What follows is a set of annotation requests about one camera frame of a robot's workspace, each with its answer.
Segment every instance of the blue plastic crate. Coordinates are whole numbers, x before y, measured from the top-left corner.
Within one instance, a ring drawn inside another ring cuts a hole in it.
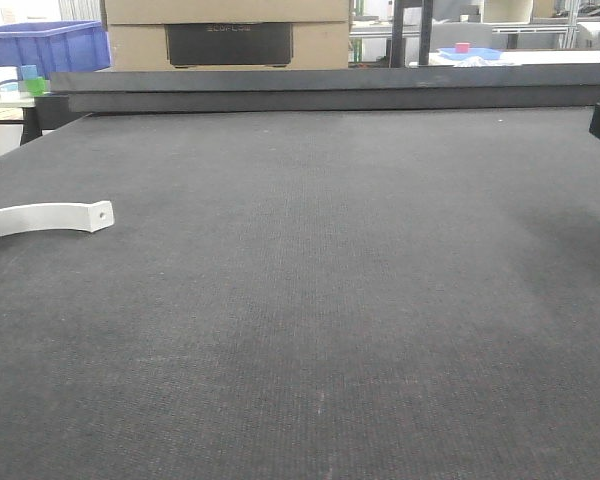
[[[30,22],[0,26],[0,67],[36,65],[38,73],[92,72],[111,66],[100,22]]]
[[[491,48],[470,48],[469,53],[457,53],[455,48],[439,48],[440,55],[449,60],[465,60],[469,57],[480,57],[485,60],[500,60],[502,52]]]

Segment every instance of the blue tray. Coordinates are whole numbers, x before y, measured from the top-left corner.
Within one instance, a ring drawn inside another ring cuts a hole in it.
[[[469,53],[456,53],[455,48],[439,48],[440,55],[449,60],[465,60],[469,57],[480,57],[485,60],[500,60],[502,54],[499,50],[491,48],[470,48]]]

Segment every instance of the dark gray felt surface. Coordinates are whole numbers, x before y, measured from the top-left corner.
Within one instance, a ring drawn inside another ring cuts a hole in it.
[[[2,157],[0,480],[600,480],[591,110],[90,118]]]

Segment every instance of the white container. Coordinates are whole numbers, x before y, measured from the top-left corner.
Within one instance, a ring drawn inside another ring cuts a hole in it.
[[[0,67],[0,98],[18,100],[18,67]]]

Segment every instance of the white plastic bracket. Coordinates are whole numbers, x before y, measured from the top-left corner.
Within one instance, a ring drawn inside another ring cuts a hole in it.
[[[0,209],[0,237],[38,230],[81,230],[94,233],[115,223],[109,201],[38,203]]]

